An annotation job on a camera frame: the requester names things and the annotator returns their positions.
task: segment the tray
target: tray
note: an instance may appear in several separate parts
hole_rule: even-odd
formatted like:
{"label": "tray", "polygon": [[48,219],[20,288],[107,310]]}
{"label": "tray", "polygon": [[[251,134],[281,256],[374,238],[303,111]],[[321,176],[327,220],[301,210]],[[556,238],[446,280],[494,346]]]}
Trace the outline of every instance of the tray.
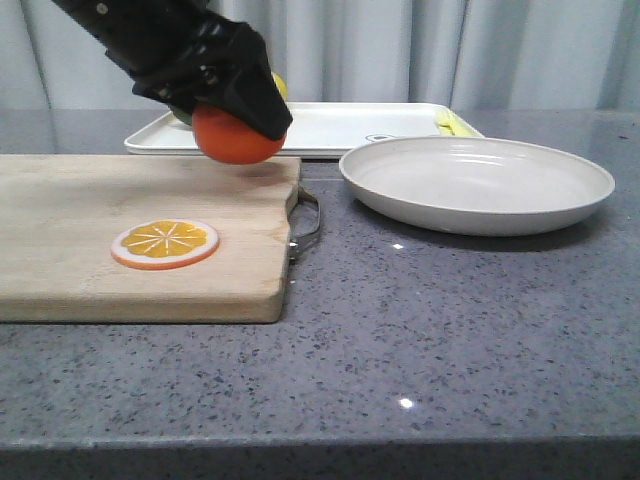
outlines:
{"label": "tray", "polygon": [[[482,136],[447,107],[431,103],[289,102],[288,106],[294,121],[281,156],[339,159],[355,147],[394,137]],[[124,144],[134,154],[201,154],[191,127],[171,112]]]}

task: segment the white curtain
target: white curtain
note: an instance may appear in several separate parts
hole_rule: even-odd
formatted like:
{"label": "white curtain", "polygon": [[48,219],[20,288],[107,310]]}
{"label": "white curtain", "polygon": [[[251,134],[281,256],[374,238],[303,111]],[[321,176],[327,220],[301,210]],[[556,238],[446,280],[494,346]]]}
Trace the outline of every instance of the white curtain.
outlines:
{"label": "white curtain", "polygon": [[[640,109],[638,0],[212,0],[290,100]],[[46,0],[0,0],[0,107],[161,108]]]}

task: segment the tomato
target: tomato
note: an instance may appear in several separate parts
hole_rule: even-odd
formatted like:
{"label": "tomato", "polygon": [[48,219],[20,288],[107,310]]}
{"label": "tomato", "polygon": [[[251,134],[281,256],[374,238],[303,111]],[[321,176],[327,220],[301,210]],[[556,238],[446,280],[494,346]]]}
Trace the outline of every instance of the tomato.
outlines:
{"label": "tomato", "polygon": [[224,163],[258,163],[275,155],[286,135],[271,140],[242,120],[213,105],[199,103],[192,115],[193,134],[198,148]]}

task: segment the fake orange slice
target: fake orange slice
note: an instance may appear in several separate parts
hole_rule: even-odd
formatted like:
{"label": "fake orange slice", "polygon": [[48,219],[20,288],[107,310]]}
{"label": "fake orange slice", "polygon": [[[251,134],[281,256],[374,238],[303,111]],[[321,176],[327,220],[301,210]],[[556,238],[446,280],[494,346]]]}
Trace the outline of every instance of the fake orange slice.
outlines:
{"label": "fake orange slice", "polygon": [[207,258],[219,243],[218,232],[206,223],[157,220],[118,235],[111,244],[111,256],[140,270],[168,270]]}

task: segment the speckled countertop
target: speckled countertop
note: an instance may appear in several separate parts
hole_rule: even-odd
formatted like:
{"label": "speckled countertop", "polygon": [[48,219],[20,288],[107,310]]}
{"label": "speckled countertop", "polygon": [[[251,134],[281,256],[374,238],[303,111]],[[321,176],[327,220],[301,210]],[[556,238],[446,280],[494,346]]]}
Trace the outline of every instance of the speckled countertop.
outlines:
{"label": "speckled countertop", "polygon": [[[2,110],[0,153],[124,153],[160,113]],[[562,231],[461,237],[305,163],[323,232],[278,323],[0,324],[0,477],[638,478],[640,114],[462,116],[616,192]]]}

